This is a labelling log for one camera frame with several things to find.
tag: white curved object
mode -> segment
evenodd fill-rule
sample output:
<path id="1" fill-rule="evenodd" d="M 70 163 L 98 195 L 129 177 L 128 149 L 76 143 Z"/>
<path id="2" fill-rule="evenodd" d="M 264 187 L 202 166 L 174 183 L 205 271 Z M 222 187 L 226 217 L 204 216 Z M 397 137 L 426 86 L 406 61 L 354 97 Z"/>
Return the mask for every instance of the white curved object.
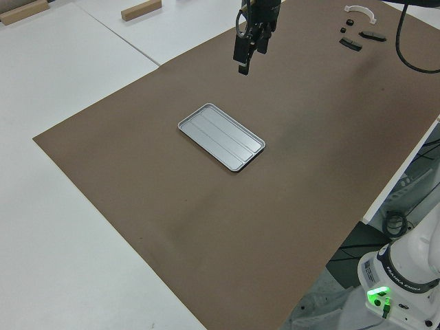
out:
<path id="1" fill-rule="evenodd" d="M 346 12 L 363 12 L 370 18 L 371 24 L 376 24 L 377 19 L 374 18 L 374 13 L 367 7 L 362 7 L 361 5 L 346 5 L 344 10 Z"/>

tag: small black object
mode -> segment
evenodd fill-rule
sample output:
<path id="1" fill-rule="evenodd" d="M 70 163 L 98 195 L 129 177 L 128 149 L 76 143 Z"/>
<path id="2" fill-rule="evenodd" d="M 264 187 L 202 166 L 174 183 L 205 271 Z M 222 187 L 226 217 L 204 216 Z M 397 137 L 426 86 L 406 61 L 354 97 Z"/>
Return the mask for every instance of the small black object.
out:
<path id="1" fill-rule="evenodd" d="M 362 32 L 359 33 L 359 35 L 362 38 L 380 41 L 381 43 L 386 41 L 386 37 L 385 36 L 383 36 L 383 35 L 381 35 L 379 33 L 376 33 L 376 32 L 362 31 Z"/>
<path id="2" fill-rule="evenodd" d="M 348 39 L 348 38 L 342 38 L 339 40 L 341 44 L 343 44 L 345 47 L 350 48 L 351 50 L 355 50 L 359 52 L 362 49 L 362 45 L 359 43 L 356 43 L 355 41 Z"/>

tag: metal tray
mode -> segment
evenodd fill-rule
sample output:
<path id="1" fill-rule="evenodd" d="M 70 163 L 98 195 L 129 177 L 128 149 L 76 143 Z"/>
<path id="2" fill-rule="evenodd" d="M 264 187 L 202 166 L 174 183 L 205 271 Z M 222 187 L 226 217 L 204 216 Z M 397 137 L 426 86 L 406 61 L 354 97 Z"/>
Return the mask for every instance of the metal tray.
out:
<path id="1" fill-rule="evenodd" d="M 261 138 L 211 103 L 183 119 L 178 127 L 234 172 L 265 147 Z"/>

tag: wooden plank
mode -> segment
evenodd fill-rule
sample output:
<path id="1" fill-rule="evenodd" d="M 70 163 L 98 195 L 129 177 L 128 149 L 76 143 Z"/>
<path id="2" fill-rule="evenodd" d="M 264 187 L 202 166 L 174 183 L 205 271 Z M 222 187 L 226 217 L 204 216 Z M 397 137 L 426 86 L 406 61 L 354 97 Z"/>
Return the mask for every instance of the wooden plank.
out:
<path id="1" fill-rule="evenodd" d="M 4 25 L 9 25 L 47 9 L 49 9 L 47 0 L 37 0 L 27 5 L 22 5 L 21 7 L 10 10 L 9 12 L 0 14 L 0 21 Z"/>
<path id="2" fill-rule="evenodd" d="M 160 9 L 161 7 L 162 0 L 148 0 L 140 5 L 135 5 L 134 7 L 121 11 L 121 16 L 124 21 L 130 21 L 136 17 Z"/>

